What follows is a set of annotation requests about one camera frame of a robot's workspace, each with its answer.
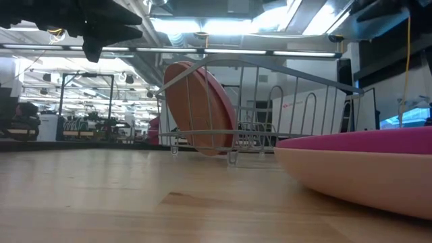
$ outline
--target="window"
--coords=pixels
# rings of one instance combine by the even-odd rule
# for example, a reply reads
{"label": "window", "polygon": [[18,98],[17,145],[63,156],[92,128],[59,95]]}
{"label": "window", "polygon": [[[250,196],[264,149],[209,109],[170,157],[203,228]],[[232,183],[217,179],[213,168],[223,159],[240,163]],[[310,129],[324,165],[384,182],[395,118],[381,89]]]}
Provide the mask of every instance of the window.
{"label": "window", "polygon": [[[425,121],[428,117],[431,117],[430,109],[416,108],[410,111],[404,112],[402,126],[404,128],[412,128],[418,126],[424,126]],[[381,129],[394,129],[399,128],[399,117],[398,115],[393,116],[389,119],[380,122]]]}

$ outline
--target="wooden table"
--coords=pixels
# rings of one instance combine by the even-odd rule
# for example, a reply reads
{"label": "wooden table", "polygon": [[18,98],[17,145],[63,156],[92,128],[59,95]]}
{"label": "wooden table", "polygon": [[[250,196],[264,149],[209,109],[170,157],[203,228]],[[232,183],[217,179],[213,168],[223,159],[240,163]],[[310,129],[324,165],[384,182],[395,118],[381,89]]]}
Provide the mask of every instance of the wooden table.
{"label": "wooden table", "polygon": [[1,153],[0,242],[432,242],[432,222],[308,190],[273,155],[239,167],[186,152]]}

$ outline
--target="pink bowl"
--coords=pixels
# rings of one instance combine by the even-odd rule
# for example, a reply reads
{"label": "pink bowl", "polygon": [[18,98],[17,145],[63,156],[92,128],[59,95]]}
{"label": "pink bowl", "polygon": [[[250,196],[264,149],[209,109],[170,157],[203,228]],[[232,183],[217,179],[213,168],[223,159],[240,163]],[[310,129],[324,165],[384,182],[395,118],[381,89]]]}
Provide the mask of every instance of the pink bowl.
{"label": "pink bowl", "polygon": [[350,202],[432,219],[432,127],[281,141],[275,156],[305,186]]}

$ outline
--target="yellow cable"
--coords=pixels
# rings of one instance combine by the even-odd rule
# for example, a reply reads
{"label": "yellow cable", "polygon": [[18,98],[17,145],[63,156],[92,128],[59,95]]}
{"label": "yellow cable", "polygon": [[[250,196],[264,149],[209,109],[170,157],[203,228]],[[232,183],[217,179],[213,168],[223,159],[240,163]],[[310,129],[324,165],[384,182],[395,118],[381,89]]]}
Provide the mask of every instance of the yellow cable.
{"label": "yellow cable", "polygon": [[402,97],[402,108],[399,114],[399,128],[402,128],[405,110],[406,91],[408,90],[408,72],[410,71],[410,56],[411,56],[411,17],[408,17],[408,38],[407,38],[407,52],[406,52],[406,70],[405,70],[405,87],[404,96]]}
{"label": "yellow cable", "polygon": [[56,30],[48,30],[48,32],[50,32],[50,33],[56,33],[56,32],[61,32],[63,29],[62,28],[60,28],[60,29],[56,29]]}

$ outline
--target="metal frame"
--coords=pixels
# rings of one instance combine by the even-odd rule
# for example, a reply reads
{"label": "metal frame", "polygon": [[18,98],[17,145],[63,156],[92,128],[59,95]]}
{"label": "metal frame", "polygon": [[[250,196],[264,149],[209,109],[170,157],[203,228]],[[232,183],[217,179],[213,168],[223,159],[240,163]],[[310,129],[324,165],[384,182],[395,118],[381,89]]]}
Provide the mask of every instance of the metal frame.
{"label": "metal frame", "polygon": [[[265,68],[268,70],[271,70],[273,72],[279,72],[282,74],[286,74],[286,75],[290,75],[290,76],[294,76],[296,77],[296,84],[295,84],[295,88],[294,88],[294,97],[293,97],[293,106],[292,106],[292,111],[291,111],[291,122],[290,122],[290,127],[289,127],[289,132],[288,133],[282,133],[280,132],[280,126],[281,126],[281,117],[282,117],[282,112],[280,112],[282,110],[282,104],[284,103],[284,90],[282,87],[276,85],[274,86],[269,94],[268,94],[268,99],[267,99],[267,109],[257,109],[254,105],[254,107],[242,107],[241,106],[241,92],[242,92],[242,87],[243,87],[243,77],[244,77],[244,65],[241,66],[241,72],[240,72],[240,80],[239,80],[239,94],[238,94],[238,103],[237,104],[233,104],[233,107],[236,108],[236,117],[237,120],[235,122],[235,126],[233,130],[214,130],[213,129],[213,120],[212,120],[212,112],[211,112],[211,104],[210,104],[210,99],[207,100],[208,102],[208,109],[209,109],[209,125],[210,125],[210,130],[194,130],[193,128],[193,122],[191,123],[191,130],[188,131],[181,131],[181,132],[171,132],[171,128],[169,126],[169,118],[167,117],[167,123],[166,123],[166,130],[167,132],[162,132],[162,123],[159,124],[159,130],[160,132],[160,137],[167,138],[167,144],[171,147],[171,152],[173,155],[176,155],[178,153],[178,147],[188,147],[188,148],[196,148],[196,149],[211,149],[211,150],[217,150],[217,151],[221,151],[221,152],[227,152],[228,156],[227,156],[227,162],[229,165],[236,165],[237,163],[237,152],[239,151],[248,151],[248,152],[258,152],[260,153],[260,155],[264,155],[265,152],[269,152],[269,151],[273,151],[273,147],[272,147],[272,138],[275,138],[276,141],[278,141],[280,138],[298,138],[298,137],[303,137],[303,136],[310,136],[314,134],[314,125],[315,125],[315,118],[316,118],[316,111],[317,111],[317,96],[314,92],[309,92],[304,100],[304,109],[302,111],[302,123],[301,123],[301,129],[300,129],[300,133],[299,134],[295,134],[292,133],[292,127],[293,127],[293,120],[294,120],[294,112],[295,112],[295,108],[296,108],[296,102],[297,102],[297,90],[298,90],[298,84],[299,82],[301,82],[300,78],[303,80],[308,80],[308,81],[312,81],[312,82],[316,82],[318,84],[322,84],[325,85],[326,88],[326,95],[325,95],[325,108],[324,108],[324,114],[323,114],[323,123],[322,123],[322,128],[321,128],[321,134],[323,134],[323,128],[325,125],[325,116],[326,116],[326,109],[327,109],[327,102],[328,102],[328,97],[329,97],[329,87],[334,88],[335,90],[335,97],[334,97],[334,101],[330,101],[330,104],[333,104],[333,110],[329,110],[329,112],[333,113],[333,116],[331,118],[331,131],[330,133],[333,133],[333,125],[334,125],[334,121],[335,121],[335,108],[336,108],[336,100],[337,100],[337,94],[338,94],[338,90],[345,90],[345,91],[349,91],[354,95],[350,95],[349,97],[347,97],[348,100],[352,100],[353,99],[360,99],[363,94],[364,91],[363,89],[360,88],[355,88],[353,86],[349,86],[346,84],[342,84],[339,82],[335,82],[332,80],[328,80],[325,78],[321,78],[318,76],[314,76],[314,75],[310,75],[304,72],[300,72],[298,70],[293,70],[291,68],[288,67],[284,67],[281,65],[274,65],[272,63],[269,63],[263,59],[261,59],[260,57],[256,57],[256,56],[250,56],[250,55],[241,55],[241,54],[216,54],[216,55],[210,55],[205,57],[204,59],[196,62],[192,67],[188,68],[187,70],[185,70],[184,72],[182,72],[181,74],[177,75],[175,78],[173,78],[170,82],[168,82],[167,84],[165,84],[164,86],[162,86],[157,92],[154,93],[154,95],[157,96],[158,99],[158,114],[161,114],[161,110],[159,107],[159,100],[165,100],[165,97],[162,95],[164,93],[165,90],[167,90],[168,88],[171,88],[174,84],[178,83],[178,82],[186,82],[187,83],[187,87],[189,84],[189,79],[188,76],[192,73],[194,73],[197,69],[204,67],[205,70],[207,70],[207,66],[214,61],[238,61],[241,63],[247,63],[249,65],[255,66],[256,67],[256,78],[255,78],[255,83],[254,83],[254,104],[257,101],[257,90],[258,90],[258,82],[259,82],[259,70],[260,68]],[[206,83],[206,92],[207,92],[207,98],[209,98],[209,79],[207,77],[207,75],[205,76],[205,83]],[[278,123],[277,123],[277,127],[274,126],[273,122],[267,123],[268,121],[268,117],[269,117],[269,112],[271,111],[271,109],[269,108],[269,103],[271,100],[271,95],[274,93],[274,90],[278,89],[281,93],[281,103],[280,103],[280,107],[279,107],[279,117],[277,118]],[[186,94],[188,95],[188,105],[190,108],[190,94],[189,92]],[[309,100],[313,100],[314,101],[314,105],[313,105],[313,120],[312,120],[312,133],[311,134],[304,134],[304,121],[305,121],[305,117],[306,117],[306,112],[308,112],[307,108],[308,108],[308,102],[312,102]],[[166,111],[169,111],[168,109],[168,104],[167,102],[165,102],[165,109]],[[350,110],[350,114],[353,113],[353,108],[352,106],[350,106],[351,110]],[[241,112],[241,110],[244,110],[246,112],[252,112],[252,119],[250,121],[242,121],[241,117],[239,117],[239,113]],[[266,112],[266,120],[265,122],[258,122],[255,121],[255,117],[257,112]],[[357,110],[357,119],[358,119],[358,114],[360,112],[360,109]],[[350,119],[348,123],[354,122],[354,119]],[[249,130],[238,130],[238,125],[242,124],[245,127],[247,127]],[[192,141],[188,141],[190,144],[187,145],[182,145],[179,143],[179,138],[181,136],[187,136],[187,135],[194,135],[194,134],[208,134],[211,135],[211,144],[212,146],[194,146],[194,138],[192,137]],[[225,147],[216,147],[215,143],[214,143],[214,135],[216,134],[233,134],[234,135],[234,140],[232,142],[231,146],[225,146]],[[265,146],[265,141],[268,140],[269,141],[269,145],[270,146]]]}
{"label": "metal frame", "polygon": [[[33,51],[82,51],[81,46],[75,45],[27,45],[27,44],[0,44],[0,49],[8,50],[33,50]],[[260,55],[275,57],[295,58],[321,58],[337,59],[341,53],[329,53],[322,51],[299,50],[242,50],[242,49],[210,49],[210,48],[168,48],[168,47],[103,47],[102,52],[110,53],[181,53],[181,54],[217,54],[239,53],[244,55]]]}
{"label": "metal frame", "polygon": [[[63,98],[64,98],[65,89],[67,89],[65,87],[66,78],[68,76],[77,76],[77,75],[78,75],[78,73],[74,73],[74,74],[64,73],[63,74],[63,79],[61,81],[61,91],[60,91],[59,115],[61,115],[61,112],[63,111]],[[93,75],[98,76],[98,77],[111,78],[111,87],[109,87],[109,107],[108,107],[108,119],[111,119],[111,107],[112,107],[112,103],[113,103],[113,90],[114,90],[114,75],[113,74],[93,74]]]}

